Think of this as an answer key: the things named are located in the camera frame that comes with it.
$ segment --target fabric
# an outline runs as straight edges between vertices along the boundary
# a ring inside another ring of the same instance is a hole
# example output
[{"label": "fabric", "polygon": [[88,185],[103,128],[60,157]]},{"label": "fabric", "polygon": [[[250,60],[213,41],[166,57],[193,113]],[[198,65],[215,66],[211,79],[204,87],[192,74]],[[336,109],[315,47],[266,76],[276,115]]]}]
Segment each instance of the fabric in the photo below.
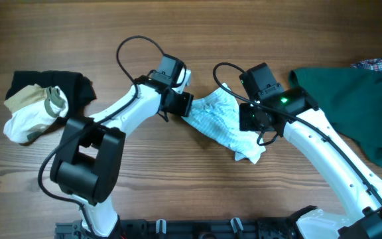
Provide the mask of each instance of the fabric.
[{"label": "fabric", "polygon": [[382,167],[382,73],[358,68],[301,68],[290,73],[334,129],[355,140]]},{"label": "fabric", "polygon": [[4,105],[11,111],[11,113],[14,113],[25,106],[45,100],[45,98],[45,90],[35,84],[34,86],[26,86],[21,89],[17,94],[11,96],[8,100],[5,100]]},{"label": "fabric", "polygon": [[67,71],[16,71],[14,72],[11,88],[8,90],[5,99],[8,100],[18,91],[28,85],[38,84],[42,88],[58,86],[66,95],[69,111],[66,118],[57,120],[58,123],[65,124],[67,119],[76,115],[78,111],[96,99],[91,81],[77,72]]},{"label": "fabric", "polygon": [[58,116],[68,112],[68,100],[58,87],[27,86],[4,102],[13,117],[4,134],[13,142],[27,143],[39,137]]},{"label": "fabric", "polygon": [[259,135],[239,130],[237,100],[221,88],[205,98],[192,101],[189,116],[182,118],[204,135],[235,151],[236,161],[248,158],[256,163],[266,150],[256,144]]},{"label": "fabric", "polygon": [[352,64],[354,68],[374,70],[382,73],[382,58],[362,60],[361,62]]}]

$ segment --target wooden table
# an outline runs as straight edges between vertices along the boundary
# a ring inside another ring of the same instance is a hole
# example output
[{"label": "wooden table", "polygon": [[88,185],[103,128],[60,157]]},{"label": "wooden table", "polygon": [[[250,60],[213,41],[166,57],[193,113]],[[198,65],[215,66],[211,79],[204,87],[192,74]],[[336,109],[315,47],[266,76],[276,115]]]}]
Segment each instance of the wooden table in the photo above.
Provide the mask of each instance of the wooden table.
[{"label": "wooden table", "polygon": [[[122,97],[130,82],[115,61],[117,45],[131,35],[156,40],[192,71],[188,92],[201,98],[217,86],[212,68],[228,61],[247,69],[267,62],[288,88],[290,70],[349,66],[382,57],[382,3],[353,1],[123,1],[0,5],[0,238],[52,238],[55,222],[79,219],[75,205],[39,189],[36,176],[62,129],[30,146],[10,142],[3,105],[14,70],[69,70],[92,80],[97,100],[85,115]],[[133,76],[157,67],[156,48],[136,40],[121,59]],[[234,69],[219,77],[240,94]],[[272,137],[267,133],[266,139]],[[382,169],[356,153],[382,178]],[[44,183],[59,192],[44,174]],[[287,216],[310,204],[342,213],[316,169],[284,139],[268,146],[258,164],[235,162],[233,152],[182,119],[153,117],[125,144],[113,192],[122,218],[156,220]]]}]

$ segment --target checkered fabric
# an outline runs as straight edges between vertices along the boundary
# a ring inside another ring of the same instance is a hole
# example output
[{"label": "checkered fabric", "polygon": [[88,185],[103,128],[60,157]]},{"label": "checkered fabric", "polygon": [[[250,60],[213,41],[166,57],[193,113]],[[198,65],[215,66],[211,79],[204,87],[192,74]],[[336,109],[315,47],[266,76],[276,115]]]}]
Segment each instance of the checkered fabric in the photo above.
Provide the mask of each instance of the checkered fabric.
[{"label": "checkered fabric", "polygon": [[382,58],[362,60],[351,65],[354,68],[374,70],[382,73]]}]

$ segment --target green cloth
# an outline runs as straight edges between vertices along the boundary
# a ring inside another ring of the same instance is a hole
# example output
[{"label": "green cloth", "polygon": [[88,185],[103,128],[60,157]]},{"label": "green cloth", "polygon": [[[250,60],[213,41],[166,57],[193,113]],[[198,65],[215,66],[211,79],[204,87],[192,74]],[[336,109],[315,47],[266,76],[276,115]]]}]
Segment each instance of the green cloth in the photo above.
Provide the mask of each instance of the green cloth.
[{"label": "green cloth", "polygon": [[325,112],[334,129],[352,138],[382,167],[382,73],[357,68],[300,68],[289,76]]}]

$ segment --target white towel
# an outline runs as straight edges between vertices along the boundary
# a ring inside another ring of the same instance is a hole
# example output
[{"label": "white towel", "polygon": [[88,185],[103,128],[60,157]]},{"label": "white towel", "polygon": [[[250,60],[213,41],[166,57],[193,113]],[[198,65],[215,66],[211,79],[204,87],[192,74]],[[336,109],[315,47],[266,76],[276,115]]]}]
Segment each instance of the white towel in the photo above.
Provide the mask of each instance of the white towel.
[{"label": "white towel", "polygon": [[237,100],[221,88],[205,98],[194,100],[190,115],[182,118],[204,135],[235,151],[236,161],[248,158],[256,163],[266,150],[257,145],[258,134],[239,130]]}]

